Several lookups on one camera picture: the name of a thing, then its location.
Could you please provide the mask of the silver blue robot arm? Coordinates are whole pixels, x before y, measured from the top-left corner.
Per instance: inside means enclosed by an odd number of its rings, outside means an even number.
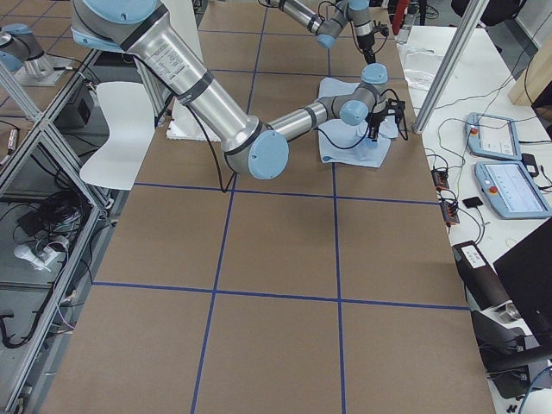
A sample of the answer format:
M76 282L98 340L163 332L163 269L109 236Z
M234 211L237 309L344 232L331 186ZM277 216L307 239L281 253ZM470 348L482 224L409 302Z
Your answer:
M161 1L74 1L72 36L84 47L130 54L142 62L219 137L225 161L236 173L256 179L277 177L287 165L290 141L332 119L350 126L366 122L365 138L376 140L380 124L391 113L401 112L404 103L386 97L387 70L376 61L373 47L375 36L388 36L389 28L371 17L369 3L339 1L330 18L299 1L265 1L263 6L286 13L325 48L351 26L367 62L354 91L321 97L265 123L243 111L218 83L172 26Z
M376 62L375 34L382 33L388 36L388 27L371 18L369 2L366 0L353 1L322 1L334 11L329 17L313 11L301 1L259 1L259 4L269 9L278 9L295 22L306 28L317 37L317 42L324 48L330 49L336 43L338 36L349 24L355 37L355 45L368 64Z

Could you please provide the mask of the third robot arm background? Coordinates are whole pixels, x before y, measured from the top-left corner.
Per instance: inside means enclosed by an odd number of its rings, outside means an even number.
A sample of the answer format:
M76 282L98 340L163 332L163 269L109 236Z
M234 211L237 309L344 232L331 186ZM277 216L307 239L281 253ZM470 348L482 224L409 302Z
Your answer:
M29 26L13 23L1 27L1 63L24 86L55 86L65 70L55 70L55 60L36 39Z

